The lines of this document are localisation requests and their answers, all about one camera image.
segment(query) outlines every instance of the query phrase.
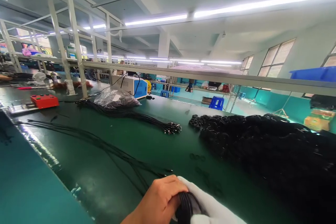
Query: green workbench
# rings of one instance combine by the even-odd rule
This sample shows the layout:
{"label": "green workbench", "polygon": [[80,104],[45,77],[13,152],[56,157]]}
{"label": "green workbench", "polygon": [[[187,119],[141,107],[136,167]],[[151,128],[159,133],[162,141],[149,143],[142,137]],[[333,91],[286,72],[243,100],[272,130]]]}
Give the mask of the green workbench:
{"label": "green workbench", "polygon": [[[107,86],[92,83],[91,94]],[[76,92],[77,96],[67,96],[63,90],[20,91],[2,87],[0,101],[2,106],[19,105],[28,101],[30,95],[47,93],[56,95],[60,101],[75,100],[81,98],[81,89],[76,89]],[[60,102],[56,108],[19,115],[13,121],[34,119],[49,122],[57,116],[54,123],[89,130],[141,161],[172,169],[174,174],[185,177],[215,196],[248,224],[299,223],[266,186],[259,185],[239,168],[214,157],[199,139],[199,132],[188,126],[193,114],[229,113],[157,96],[155,100],[141,99],[140,102],[142,105],[134,108],[136,112],[179,123],[181,133],[167,135],[144,122],[108,118],[65,102]],[[120,223],[141,200],[138,191],[102,150],[46,129],[30,127],[20,131],[96,223]],[[192,160],[191,153],[205,156],[205,161]],[[130,166],[121,160],[118,163],[140,187],[141,183]],[[198,168],[209,173],[210,182],[196,171]],[[142,174],[148,184],[154,179],[148,172]],[[214,190],[213,185],[220,187],[222,193]]]}

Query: fluorescent light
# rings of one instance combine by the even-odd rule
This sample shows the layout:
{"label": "fluorescent light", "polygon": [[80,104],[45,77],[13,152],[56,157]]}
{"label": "fluorescent light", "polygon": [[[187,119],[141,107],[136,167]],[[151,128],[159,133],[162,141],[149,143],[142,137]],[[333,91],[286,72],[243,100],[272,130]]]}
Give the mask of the fluorescent light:
{"label": "fluorescent light", "polygon": [[[90,26],[86,26],[86,27],[83,27],[85,30],[90,30]],[[98,28],[106,28],[106,25],[105,24],[97,24],[95,26],[93,26],[94,29],[98,29]]]}
{"label": "fluorescent light", "polygon": [[217,66],[220,66],[220,67],[232,67],[231,65],[217,65]]}
{"label": "fluorescent light", "polygon": [[219,63],[219,64],[241,64],[240,61],[201,61],[207,63]]}
{"label": "fluorescent light", "polygon": [[178,59],[178,60],[177,59],[171,59],[171,61],[197,61],[197,62],[199,62],[199,60],[195,60],[195,59],[192,59],[192,60],[191,59],[185,59],[185,60],[184,59]]}
{"label": "fluorescent light", "polygon": [[[64,31],[60,31],[60,33],[65,33]],[[53,33],[49,33],[50,35],[54,35],[56,34],[56,32],[53,32]]]}
{"label": "fluorescent light", "polygon": [[204,65],[204,63],[190,63],[190,62],[178,62],[178,63],[182,63],[182,64],[192,64],[192,65]]}
{"label": "fluorescent light", "polygon": [[141,21],[134,21],[134,22],[128,22],[125,23],[126,26],[129,25],[142,25],[142,24],[146,24],[146,23],[157,23],[157,22],[164,22],[164,21],[171,21],[171,20],[179,20],[179,19],[186,19],[187,18],[187,14],[184,15],[178,15],[178,16],[170,16],[170,17],[162,17],[162,18],[158,18],[158,19],[148,19],[148,20],[141,20]]}
{"label": "fluorescent light", "polygon": [[146,57],[130,57],[130,56],[127,56],[127,58],[146,58]]}
{"label": "fluorescent light", "polygon": [[210,16],[215,14],[221,14],[221,13],[229,13],[229,12],[239,12],[239,11],[247,11],[251,9],[259,9],[269,6],[275,6],[275,5],[283,5],[283,4],[291,4],[295,2],[303,2],[308,0],[267,0],[267,1],[260,1],[260,2],[253,2],[253,3],[246,3],[241,5],[235,5],[227,8],[222,9],[215,9],[215,10],[208,10],[208,11],[199,11],[195,12],[194,17],[203,17],[203,16]]}

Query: white machine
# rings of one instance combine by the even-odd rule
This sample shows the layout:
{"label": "white machine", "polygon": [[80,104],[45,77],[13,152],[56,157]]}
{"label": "white machine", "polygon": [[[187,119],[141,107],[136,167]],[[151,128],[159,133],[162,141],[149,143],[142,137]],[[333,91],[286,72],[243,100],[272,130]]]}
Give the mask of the white machine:
{"label": "white machine", "polygon": [[147,96],[147,82],[145,82],[141,78],[139,81],[138,77],[132,77],[132,76],[121,77],[120,75],[112,75],[112,83],[115,83],[115,85],[117,85],[119,88],[121,87],[123,91],[133,95],[134,98],[136,99],[140,99],[142,97]]}

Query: clear plastic bag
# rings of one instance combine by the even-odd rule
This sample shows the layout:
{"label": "clear plastic bag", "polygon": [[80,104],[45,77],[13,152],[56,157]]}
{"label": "clear plastic bag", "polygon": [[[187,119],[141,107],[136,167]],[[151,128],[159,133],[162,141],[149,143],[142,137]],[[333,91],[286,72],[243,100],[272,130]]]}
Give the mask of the clear plastic bag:
{"label": "clear plastic bag", "polygon": [[141,105],[131,94],[112,87],[103,90],[94,102],[109,109],[130,108]]}
{"label": "clear plastic bag", "polygon": [[202,88],[207,88],[209,86],[209,82],[208,81],[204,81],[201,85]]}

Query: yellow object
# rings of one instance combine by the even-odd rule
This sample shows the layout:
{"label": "yellow object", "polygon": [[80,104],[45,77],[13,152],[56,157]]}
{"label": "yellow object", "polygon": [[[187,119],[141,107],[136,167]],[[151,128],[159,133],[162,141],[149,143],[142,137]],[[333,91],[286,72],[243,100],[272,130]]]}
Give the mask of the yellow object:
{"label": "yellow object", "polygon": [[147,93],[150,93],[152,90],[152,84],[149,82],[149,80],[144,80],[145,82],[147,82]]}
{"label": "yellow object", "polygon": [[335,112],[314,109],[304,120],[304,125],[314,131],[329,131],[329,123],[334,118]]}

